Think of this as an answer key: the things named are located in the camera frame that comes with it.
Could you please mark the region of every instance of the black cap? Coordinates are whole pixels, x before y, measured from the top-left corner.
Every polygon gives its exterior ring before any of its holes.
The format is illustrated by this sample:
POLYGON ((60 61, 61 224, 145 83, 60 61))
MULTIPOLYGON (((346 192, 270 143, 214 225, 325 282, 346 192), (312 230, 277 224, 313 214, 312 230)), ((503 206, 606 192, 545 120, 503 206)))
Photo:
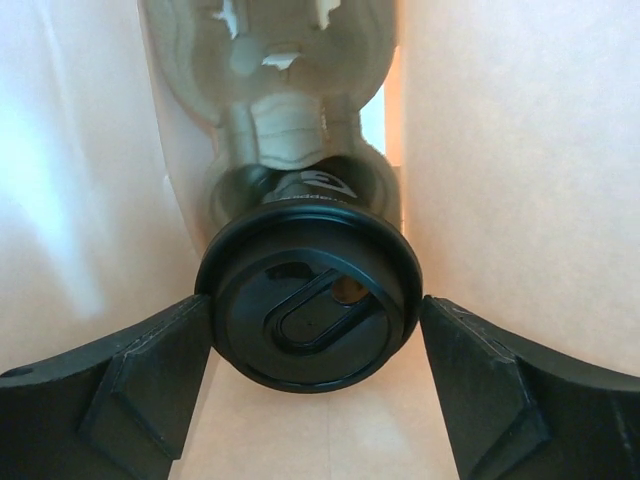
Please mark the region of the black cap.
POLYGON ((378 370, 412 333, 420 268, 390 224, 332 201, 280 201, 232 221, 196 282, 214 347, 247 377, 314 393, 378 370))

